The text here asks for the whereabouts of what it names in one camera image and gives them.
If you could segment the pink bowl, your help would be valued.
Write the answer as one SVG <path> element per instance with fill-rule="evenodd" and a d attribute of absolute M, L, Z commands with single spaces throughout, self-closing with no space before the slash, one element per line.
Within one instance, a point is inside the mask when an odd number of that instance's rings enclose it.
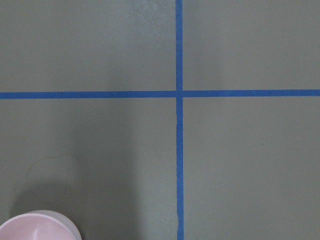
<path fill-rule="evenodd" d="M 65 215 L 36 210 L 17 215 L 0 226 L 2 240 L 81 240 L 76 225 Z"/>

